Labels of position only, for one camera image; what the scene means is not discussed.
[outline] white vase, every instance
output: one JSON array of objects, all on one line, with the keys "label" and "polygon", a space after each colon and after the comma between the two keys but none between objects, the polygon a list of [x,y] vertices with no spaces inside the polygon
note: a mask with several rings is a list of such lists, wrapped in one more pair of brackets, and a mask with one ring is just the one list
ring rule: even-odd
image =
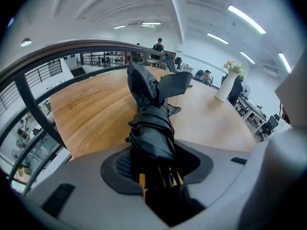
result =
[{"label": "white vase", "polygon": [[234,85],[234,82],[237,78],[238,74],[230,71],[227,78],[224,80],[222,86],[219,91],[216,93],[215,97],[220,101],[224,102],[227,99],[227,96],[231,92],[231,89]]}]

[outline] flower arrangement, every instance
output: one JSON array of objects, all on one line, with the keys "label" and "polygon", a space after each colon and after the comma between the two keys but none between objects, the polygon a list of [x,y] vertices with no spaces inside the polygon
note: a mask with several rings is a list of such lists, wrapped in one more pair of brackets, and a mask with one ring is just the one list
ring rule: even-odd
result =
[{"label": "flower arrangement", "polygon": [[224,68],[226,68],[228,72],[232,71],[238,74],[239,76],[243,76],[243,65],[239,65],[235,63],[234,61],[227,61],[224,64]]}]

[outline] fluorescent light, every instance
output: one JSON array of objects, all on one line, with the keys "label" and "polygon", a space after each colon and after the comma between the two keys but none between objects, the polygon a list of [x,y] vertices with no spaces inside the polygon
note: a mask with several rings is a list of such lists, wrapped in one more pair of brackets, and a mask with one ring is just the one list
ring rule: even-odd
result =
[{"label": "fluorescent light", "polygon": [[243,20],[245,20],[246,22],[251,24],[261,34],[266,33],[265,30],[263,30],[261,26],[259,26],[252,18],[248,17],[246,14],[244,14],[239,9],[236,9],[234,6],[230,5],[228,10],[231,11],[232,13],[235,13],[236,15],[240,16]]},{"label": "fluorescent light", "polygon": [[113,27],[113,29],[119,29],[119,28],[123,28],[123,27],[126,27],[126,26],[125,25],[119,25],[119,26]]},{"label": "fluorescent light", "polygon": [[288,63],[286,57],[285,57],[284,54],[282,54],[282,53],[279,53],[278,55],[279,55],[280,59],[282,59],[283,64],[286,66],[287,71],[290,73],[290,72],[292,71],[292,69],[291,69],[291,67],[290,67],[290,65],[289,65],[289,63]]},{"label": "fluorescent light", "polygon": [[155,28],[154,25],[141,25],[141,26],[144,26],[144,27],[149,27],[149,28]]},{"label": "fluorescent light", "polygon": [[31,39],[28,38],[28,37],[26,37],[26,38],[21,42],[20,46],[21,46],[21,47],[24,47],[24,46],[27,46],[27,45],[29,45],[29,44],[31,44],[31,43],[32,43]]},{"label": "fluorescent light", "polygon": [[142,25],[161,25],[161,22],[142,22]]},{"label": "fluorescent light", "polygon": [[243,56],[245,56],[251,63],[255,64],[255,62],[249,58],[246,54],[244,54],[242,51],[240,52]]},{"label": "fluorescent light", "polygon": [[11,18],[6,28],[8,28],[13,23],[13,21],[14,21],[14,18]]},{"label": "fluorescent light", "polygon": [[217,37],[217,36],[214,36],[214,35],[212,35],[212,34],[210,34],[210,33],[208,33],[207,35],[210,36],[210,37],[213,37],[213,38],[215,38],[215,39],[217,39],[217,40],[219,40],[219,41],[221,41],[221,42],[224,43],[224,44],[228,44],[228,42],[226,42],[225,40],[223,40],[223,39],[221,39],[221,38],[219,38],[219,37]]}]

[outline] wooden tabletop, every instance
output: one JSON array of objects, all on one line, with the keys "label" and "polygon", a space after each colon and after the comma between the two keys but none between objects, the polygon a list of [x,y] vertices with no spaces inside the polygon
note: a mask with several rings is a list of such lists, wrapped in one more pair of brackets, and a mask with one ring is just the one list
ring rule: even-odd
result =
[{"label": "wooden tabletop", "polygon": [[[170,72],[147,67],[160,80]],[[184,95],[169,98],[182,110],[170,117],[175,138],[215,148],[251,152],[255,140],[243,119],[216,90],[192,80]],[[114,70],[75,83],[50,97],[54,119],[71,155],[124,144],[137,113],[127,83],[127,70]]]}]

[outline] folded umbrella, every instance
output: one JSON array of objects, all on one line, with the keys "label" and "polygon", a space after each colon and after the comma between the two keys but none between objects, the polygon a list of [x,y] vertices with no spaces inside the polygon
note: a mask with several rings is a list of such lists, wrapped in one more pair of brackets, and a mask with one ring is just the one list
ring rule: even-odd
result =
[{"label": "folded umbrella", "polygon": [[168,176],[165,173],[173,171],[170,168],[176,159],[175,132],[169,117],[181,110],[169,105],[168,98],[184,94],[192,74],[170,74],[158,82],[149,70],[134,62],[129,64],[127,73],[130,92],[138,104],[138,114],[129,122],[129,142],[142,158],[159,167],[158,171],[165,182]]}]

